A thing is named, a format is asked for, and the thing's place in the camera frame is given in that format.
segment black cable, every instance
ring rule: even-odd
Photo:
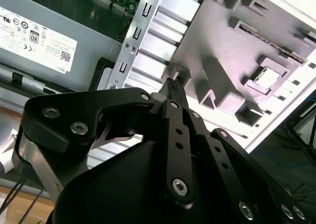
[[[9,206],[9,204],[14,200],[15,196],[17,196],[17,194],[20,192],[21,188],[23,187],[24,183],[25,183],[26,179],[24,179],[19,188],[17,188],[17,190],[15,191],[15,193],[12,195],[12,197],[10,197],[10,199],[7,200],[6,203],[3,203],[3,205],[0,208],[0,215],[4,212],[4,210]]]
[[[12,193],[15,191],[15,189],[18,187],[19,184],[21,184],[23,181],[23,178],[19,179],[19,181],[13,186],[13,188],[10,190],[9,194],[6,196],[4,202],[2,203],[0,210],[4,207],[5,203],[8,201],[8,199],[11,197]]]
[[[44,189],[42,189],[39,194],[36,196],[36,198],[33,200],[33,202],[31,203],[31,205],[29,206],[29,208],[27,209],[26,213],[23,215],[23,217],[21,218],[21,220],[19,221],[19,224],[22,224],[25,220],[25,218],[28,216],[28,214],[30,213],[31,209],[33,208],[33,206],[35,205],[36,201],[39,199],[41,193],[43,193]]]
[[[310,146],[312,146],[314,144],[315,131],[316,131],[316,116],[314,118],[314,123],[313,123],[313,127],[312,127],[312,133],[311,133],[310,143],[309,143]]]
[[[316,193],[316,190],[315,191],[306,192],[306,193],[297,193],[296,195],[310,194],[310,193]]]
[[[293,194],[292,194],[292,197],[295,195],[296,191],[298,191],[301,187],[303,187],[305,184],[304,183],[301,183],[294,191],[293,191]]]

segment wire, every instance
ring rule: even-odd
[[[14,189],[17,187],[17,185],[15,185],[12,190],[10,191],[10,193],[7,195],[5,201],[1,208],[0,208],[0,215],[4,212],[4,210],[9,206],[9,204],[14,200],[15,196],[17,196],[17,194],[20,192],[21,188],[23,187],[24,183],[25,183],[26,179],[23,179],[22,182],[20,183],[19,188],[17,188],[17,190],[15,191],[15,193],[12,195]]]
[[[287,165],[283,165],[281,164],[274,156],[270,155],[269,153],[267,152],[264,152],[264,151],[254,151],[253,152],[254,154],[258,154],[258,155],[261,155],[261,156],[264,156],[264,157],[267,157],[269,158],[270,160],[272,160],[275,164],[279,165],[280,167],[282,168],[285,168],[285,169],[300,169],[302,167],[305,167],[305,166],[308,166],[308,165],[311,165],[312,163],[311,162],[307,162],[305,164],[302,164],[302,165],[298,165],[298,166],[287,166]]]
[[[316,190],[315,191],[311,191],[311,192],[306,192],[306,193],[297,193],[295,195],[310,194],[310,193],[316,193]]]
[[[4,205],[8,201],[8,199],[11,197],[12,193],[15,191],[15,189],[18,187],[19,184],[21,184],[23,181],[23,178],[19,179],[19,181],[13,186],[13,188],[10,190],[9,194],[6,196],[4,202],[2,203],[0,210],[3,209]]]
[[[26,213],[23,215],[23,217],[21,218],[21,220],[19,221],[19,224],[22,224],[25,220],[25,218],[28,216],[28,214],[30,213],[30,211],[32,210],[32,208],[34,207],[35,203],[37,202],[37,200],[39,199],[41,193],[43,193],[44,189],[42,189],[39,194],[36,196],[36,198],[33,200],[33,202],[31,203],[31,205],[29,206],[29,208],[27,209]]]
[[[293,191],[293,195],[295,195],[296,191],[298,191],[301,187],[303,187],[305,184],[304,183],[301,183],[294,191]]]

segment black metal link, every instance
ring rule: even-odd
[[[183,124],[183,109],[172,100],[163,102],[163,126],[165,127],[163,145],[166,146],[166,187],[172,199],[185,209],[193,205],[194,189],[189,130]],[[179,195],[174,187],[175,180],[179,185]]]
[[[285,190],[243,149],[226,131],[215,129],[211,136],[219,140],[228,154],[232,165],[245,187],[247,195],[257,204],[265,223],[279,224],[290,222],[306,224],[309,220],[301,219],[293,210],[298,204]],[[282,207],[287,207],[293,218],[289,218]]]
[[[116,111],[116,119],[122,114],[152,107],[153,99],[142,89],[68,93],[31,98],[25,105],[21,126],[32,142],[56,152],[79,149],[88,151],[97,137],[100,115]],[[42,110],[54,107],[60,111],[57,118],[47,118]],[[74,122],[83,122],[88,127],[84,136],[71,131]]]
[[[210,137],[203,119],[195,117],[193,111],[187,112],[186,119],[189,120],[187,122],[190,124],[191,144],[199,146],[198,150],[201,153],[201,157],[208,160],[210,166],[213,167],[213,170],[220,178],[220,184],[225,190],[225,196],[230,201],[230,203],[227,203],[230,215],[236,215],[240,220],[238,223],[259,223],[256,209],[247,197],[220,141]],[[245,204],[250,210],[248,219],[240,210],[239,204],[241,203]]]

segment floor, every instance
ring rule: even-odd
[[[291,193],[304,213],[310,219],[316,220],[316,167],[303,152],[284,147],[288,144],[289,141],[275,131],[251,155]]]

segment hole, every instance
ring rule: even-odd
[[[271,112],[271,111],[269,111],[269,110],[265,110],[265,111],[264,111],[264,113],[267,113],[267,114],[272,114],[272,112]]]
[[[300,85],[300,82],[297,81],[297,80],[292,81],[292,83],[293,83],[294,85],[296,85],[296,86]]]
[[[182,131],[180,129],[176,129],[178,134],[183,134]]]
[[[228,165],[226,163],[222,163],[222,166],[225,168],[225,169],[228,169]]]
[[[284,100],[286,99],[286,98],[283,97],[283,96],[278,96],[277,98],[280,99],[281,101],[284,101]]]
[[[151,8],[152,8],[151,5],[149,5],[148,3],[145,4],[144,9],[143,9],[143,12],[142,12],[142,15],[143,15],[145,18],[148,17],[148,14],[149,14]]]
[[[183,145],[181,143],[176,143],[178,149],[183,149]]]
[[[133,38],[134,38],[135,40],[138,40],[138,38],[139,38],[141,32],[142,32],[142,30],[141,30],[140,28],[136,27],[135,32],[134,32],[134,35],[133,35]]]
[[[80,124],[77,124],[77,125],[75,126],[75,128],[76,128],[77,130],[79,130],[79,131],[82,131],[82,130],[84,129],[84,127],[83,127],[82,125],[80,125]]]
[[[287,72],[284,72],[281,77],[285,77],[287,75]]]
[[[56,94],[56,92],[53,92],[53,91],[51,91],[51,90],[49,90],[47,88],[43,89],[43,93],[46,93],[46,94],[49,94],[49,95]]]
[[[113,84],[111,84],[111,85],[109,86],[109,88],[110,88],[110,89],[116,89],[117,86],[113,83]]]
[[[314,63],[309,63],[308,64],[308,67],[312,68],[312,69],[315,69],[316,68],[316,64]]]
[[[215,147],[215,150],[218,151],[218,152],[221,152],[219,147]]]
[[[19,86],[22,85],[23,76],[18,73],[12,74],[12,82],[18,84]]]
[[[184,190],[184,186],[181,183],[176,183],[176,186],[180,191]]]
[[[260,4],[260,3],[258,3],[258,2],[253,3],[253,6],[256,7],[256,8],[258,8],[258,9],[260,9],[260,10],[262,10],[262,11],[264,11],[264,12],[269,11],[268,8],[264,7],[262,4]]]
[[[124,62],[122,62],[122,63],[120,64],[119,71],[120,71],[121,73],[125,72],[126,67],[127,67],[127,64],[124,63]]]

